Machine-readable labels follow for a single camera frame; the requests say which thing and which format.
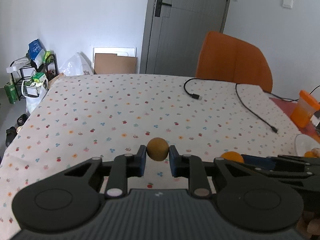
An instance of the plastic bag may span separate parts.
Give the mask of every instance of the plastic bag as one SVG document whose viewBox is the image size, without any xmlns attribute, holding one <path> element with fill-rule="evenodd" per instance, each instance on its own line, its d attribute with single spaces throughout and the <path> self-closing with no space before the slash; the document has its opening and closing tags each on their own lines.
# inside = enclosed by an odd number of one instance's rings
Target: plastic bag
<svg viewBox="0 0 320 240">
<path fill-rule="evenodd" d="M 73 55 L 62 67 L 59 67 L 59 73 L 64 73 L 66 76 L 93 75 L 89 64 L 79 53 Z"/>
<path fill-rule="evenodd" d="M 44 59 L 45 51 L 42 48 L 39 39 L 29 44 L 29 54 L 30 58 L 36 63 L 37 67 L 40 67 Z"/>
<path fill-rule="evenodd" d="M 47 84 L 47 86 L 42 85 L 41 89 L 40 89 L 40 93 L 38 97 L 28 97 L 25 93 L 24 93 L 24 81 L 22 81 L 22 85 L 21 85 L 21 93 L 22 95 L 26 98 L 27 101 L 27 114 L 31 114 L 33 112 L 33 110 L 36 109 L 36 107 L 40 104 L 40 102 L 42 101 L 42 99 L 45 97 L 45 95 L 48 92 L 48 80 L 46 79 L 44 81 L 44 84 Z"/>
</svg>

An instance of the sneaker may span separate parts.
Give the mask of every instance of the sneaker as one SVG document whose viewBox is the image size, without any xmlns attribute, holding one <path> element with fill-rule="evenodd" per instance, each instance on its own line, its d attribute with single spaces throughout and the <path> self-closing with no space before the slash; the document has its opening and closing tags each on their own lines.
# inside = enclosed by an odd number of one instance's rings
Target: sneaker
<svg viewBox="0 0 320 240">
<path fill-rule="evenodd" d="M 23 114 L 22 116 L 20 116 L 17 120 L 18 126 L 24 125 L 24 123 L 27 121 L 27 119 L 28 119 L 28 116 L 26 114 Z"/>
<path fill-rule="evenodd" d="M 12 143 L 13 139 L 17 136 L 17 130 L 14 126 L 10 127 L 7 130 L 7 138 L 5 140 L 5 146 L 9 147 L 9 145 Z"/>
</svg>

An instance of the screw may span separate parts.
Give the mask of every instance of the screw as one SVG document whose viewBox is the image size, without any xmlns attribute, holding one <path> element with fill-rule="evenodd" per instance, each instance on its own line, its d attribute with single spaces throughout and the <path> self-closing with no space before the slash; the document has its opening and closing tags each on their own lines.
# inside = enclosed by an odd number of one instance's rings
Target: screw
<svg viewBox="0 0 320 240">
<path fill-rule="evenodd" d="M 197 188 L 193 193 L 198 197 L 206 197 L 209 195 L 210 191 L 206 188 Z"/>
<path fill-rule="evenodd" d="M 110 197 L 119 197 L 122 195 L 122 190 L 119 188 L 111 188 L 107 190 L 107 195 Z"/>
</svg>

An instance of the orange container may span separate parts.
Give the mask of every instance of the orange container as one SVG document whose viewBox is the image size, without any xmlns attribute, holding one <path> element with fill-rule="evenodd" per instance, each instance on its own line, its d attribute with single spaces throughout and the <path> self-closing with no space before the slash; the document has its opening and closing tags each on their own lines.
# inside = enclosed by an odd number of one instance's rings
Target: orange container
<svg viewBox="0 0 320 240">
<path fill-rule="evenodd" d="M 304 128 L 309 123 L 313 114 L 320 110 L 320 104 L 305 90 L 301 90 L 299 95 L 299 101 L 290 118 L 296 126 Z"/>
</svg>

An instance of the door handle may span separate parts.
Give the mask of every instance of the door handle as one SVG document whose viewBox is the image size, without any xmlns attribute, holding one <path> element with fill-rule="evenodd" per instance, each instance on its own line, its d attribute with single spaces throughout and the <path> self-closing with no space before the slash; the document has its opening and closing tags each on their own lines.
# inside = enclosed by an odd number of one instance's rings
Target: door handle
<svg viewBox="0 0 320 240">
<path fill-rule="evenodd" d="M 172 6 L 172 4 L 170 4 L 170 3 L 165 3 L 165 2 L 162 2 L 162 0 L 157 0 L 155 17 L 160 17 L 161 7 L 163 5 L 170 6 L 170 7 Z"/>
</svg>

